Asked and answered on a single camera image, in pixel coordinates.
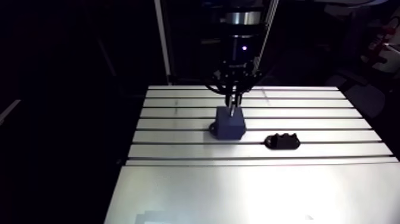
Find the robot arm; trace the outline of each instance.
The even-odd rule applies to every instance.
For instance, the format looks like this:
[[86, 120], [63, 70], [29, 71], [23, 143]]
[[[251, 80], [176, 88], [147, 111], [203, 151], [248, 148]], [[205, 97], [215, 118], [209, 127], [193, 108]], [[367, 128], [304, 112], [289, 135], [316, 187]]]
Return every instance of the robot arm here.
[[[314, 1], [355, 7], [381, 4], [387, 0]], [[220, 4], [225, 12], [223, 53], [219, 71], [211, 76], [217, 88], [205, 85], [209, 90], [225, 95], [225, 104], [233, 116], [243, 93], [250, 91], [263, 77], [258, 67], [279, 0], [225, 0]]]

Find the black 3d-printed part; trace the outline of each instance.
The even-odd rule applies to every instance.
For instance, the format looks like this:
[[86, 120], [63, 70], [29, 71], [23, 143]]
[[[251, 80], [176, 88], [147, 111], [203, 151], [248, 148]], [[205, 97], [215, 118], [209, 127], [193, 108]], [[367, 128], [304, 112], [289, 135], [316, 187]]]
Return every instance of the black 3d-printed part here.
[[264, 141], [264, 145], [271, 150], [295, 150], [299, 148], [300, 140], [296, 134], [275, 134], [268, 136]]

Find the aluminum table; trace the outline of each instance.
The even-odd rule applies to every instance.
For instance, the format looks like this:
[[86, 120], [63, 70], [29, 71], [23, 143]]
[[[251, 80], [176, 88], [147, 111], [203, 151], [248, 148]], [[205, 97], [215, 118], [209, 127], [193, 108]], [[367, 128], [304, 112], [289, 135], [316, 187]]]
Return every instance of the aluminum table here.
[[[255, 87], [240, 141], [207, 131], [223, 103], [149, 87], [105, 223], [400, 223], [400, 163], [337, 88]], [[302, 144], [269, 150], [275, 133]]]

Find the blue block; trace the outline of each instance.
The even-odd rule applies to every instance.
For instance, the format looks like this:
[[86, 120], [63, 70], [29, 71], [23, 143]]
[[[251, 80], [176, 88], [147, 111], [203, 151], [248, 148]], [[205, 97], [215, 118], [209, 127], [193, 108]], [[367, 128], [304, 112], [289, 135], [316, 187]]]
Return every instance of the blue block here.
[[240, 140], [246, 133], [246, 123], [240, 107], [232, 117], [227, 107], [217, 107], [215, 122], [210, 125], [211, 134], [218, 140]]

